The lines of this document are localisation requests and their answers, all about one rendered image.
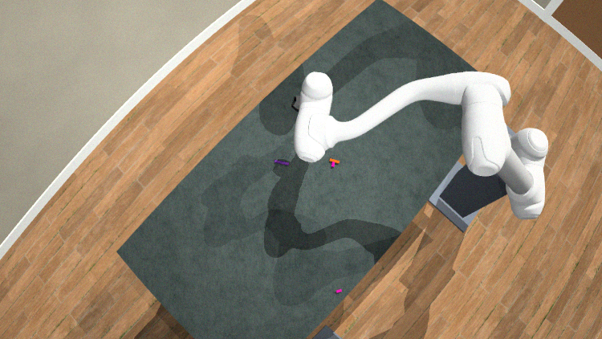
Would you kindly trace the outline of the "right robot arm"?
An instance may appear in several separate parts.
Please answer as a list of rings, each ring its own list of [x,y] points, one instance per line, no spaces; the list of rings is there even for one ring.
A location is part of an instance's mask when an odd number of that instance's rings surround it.
[[[339,122],[329,116],[332,82],[326,74],[312,72],[303,81],[300,93],[295,152],[304,161],[319,161],[337,142],[366,133],[419,100],[461,105],[462,152],[468,169],[483,177],[497,174],[506,183],[515,217],[538,218],[545,202],[543,167],[548,140],[539,129],[522,129],[513,137],[508,134],[502,106],[510,100],[510,85],[495,74],[465,71],[416,80],[356,119]]]

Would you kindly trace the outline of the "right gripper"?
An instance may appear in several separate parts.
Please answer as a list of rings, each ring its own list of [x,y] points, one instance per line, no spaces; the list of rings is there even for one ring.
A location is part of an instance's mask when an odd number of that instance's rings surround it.
[[[298,112],[299,111],[299,103],[300,103],[300,96],[294,96],[294,100],[291,104],[291,107]]]

